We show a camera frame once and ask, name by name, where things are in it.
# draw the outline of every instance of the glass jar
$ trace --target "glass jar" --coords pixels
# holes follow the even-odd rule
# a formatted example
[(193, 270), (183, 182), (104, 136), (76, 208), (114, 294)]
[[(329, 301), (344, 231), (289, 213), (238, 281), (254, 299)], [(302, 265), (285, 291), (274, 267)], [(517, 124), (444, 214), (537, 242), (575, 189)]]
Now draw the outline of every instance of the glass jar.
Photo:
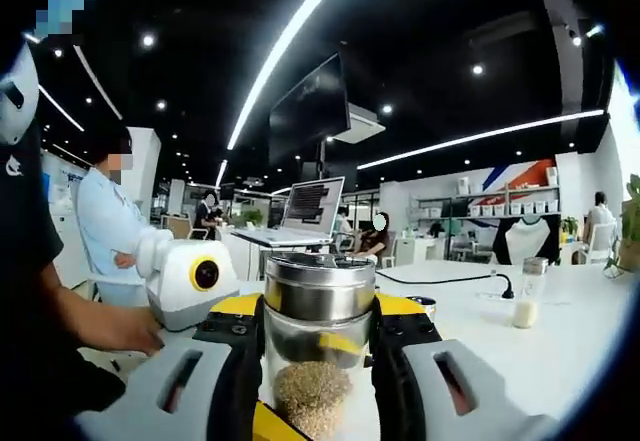
[(544, 289), (549, 261), (546, 258), (526, 258), (522, 265), (522, 289), (516, 299), (513, 325), (528, 329), (538, 319), (538, 303)]
[(375, 266), (359, 257), (283, 253), (269, 258), (266, 275), (272, 405), (310, 438), (325, 438), (363, 379)]

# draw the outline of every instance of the glass of milk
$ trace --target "glass of milk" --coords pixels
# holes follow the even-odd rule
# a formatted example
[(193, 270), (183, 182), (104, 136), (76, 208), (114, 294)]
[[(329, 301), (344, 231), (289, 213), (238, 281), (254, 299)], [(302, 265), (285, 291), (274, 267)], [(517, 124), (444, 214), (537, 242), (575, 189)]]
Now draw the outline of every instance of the glass of milk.
[(522, 290), (516, 299), (513, 325), (527, 329), (538, 319), (538, 303), (544, 288), (549, 261), (546, 258), (526, 258), (522, 265)]

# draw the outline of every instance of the laptop screen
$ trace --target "laptop screen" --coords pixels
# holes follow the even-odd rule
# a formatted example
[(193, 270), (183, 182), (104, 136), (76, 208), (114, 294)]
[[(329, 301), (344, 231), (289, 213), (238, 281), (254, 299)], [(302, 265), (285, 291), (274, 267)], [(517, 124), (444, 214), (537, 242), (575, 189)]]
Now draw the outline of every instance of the laptop screen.
[(344, 177), (294, 184), (282, 226), (331, 236), (343, 185)]

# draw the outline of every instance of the ceiling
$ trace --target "ceiling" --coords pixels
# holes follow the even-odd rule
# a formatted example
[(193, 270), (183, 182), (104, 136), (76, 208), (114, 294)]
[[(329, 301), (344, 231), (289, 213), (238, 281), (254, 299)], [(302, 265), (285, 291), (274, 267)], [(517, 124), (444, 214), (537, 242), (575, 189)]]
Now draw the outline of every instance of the ceiling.
[[(386, 131), (358, 145), (328, 145), (329, 160), (365, 163), (606, 106), (612, 60), (605, 37), (585, 38), (581, 47), (572, 46), (581, 52), (583, 80), (581, 96), (566, 103), (553, 35), (557, 20), (548, 15), (544, 0), (324, 0), (273, 72), (236, 148), (227, 152), (255, 77), (302, 1), (87, 2), (74, 17), (73, 35), (50, 36), (32, 45), (40, 83), (86, 129), (77, 130), (41, 98), (36, 117), (42, 126), (50, 126), (43, 135), (45, 147), (61, 154), (52, 147), (55, 143), (82, 157), (92, 127), (119, 122), (73, 45), (82, 48), (124, 122), (153, 128), (160, 137), (156, 184), (189, 176), (214, 184), (223, 159), (229, 160), (223, 182), (268, 176), (262, 189), (270, 192), (297, 181), (300, 163), (311, 161), (315, 150), (301, 147), (301, 160), (292, 157), (269, 166), (269, 112), (335, 52), (343, 60), (349, 101), (379, 113)], [(571, 28), (584, 33), (592, 25), (580, 14), (578, 26)], [(141, 43), (145, 33), (155, 36), (150, 48)], [(56, 48), (62, 49), (61, 57), (55, 56)], [(483, 66), (482, 75), (472, 73), (476, 64)], [(159, 100), (166, 102), (164, 111), (156, 107)], [(382, 113), (385, 104), (393, 107), (392, 113)], [(401, 181), (540, 159), (572, 150), (570, 143), (580, 152), (593, 151), (606, 120), (568, 124), (570, 129), (550, 125), (359, 171), (358, 189), (376, 187), (381, 177)]]

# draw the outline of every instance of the grain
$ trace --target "grain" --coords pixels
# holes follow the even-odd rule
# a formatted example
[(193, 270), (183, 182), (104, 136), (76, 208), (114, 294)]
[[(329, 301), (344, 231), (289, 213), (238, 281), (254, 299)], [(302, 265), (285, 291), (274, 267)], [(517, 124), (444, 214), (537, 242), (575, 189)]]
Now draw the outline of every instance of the grain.
[(319, 440), (335, 432), (351, 389), (347, 373), (333, 363), (294, 363), (276, 375), (276, 411), (311, 439)]

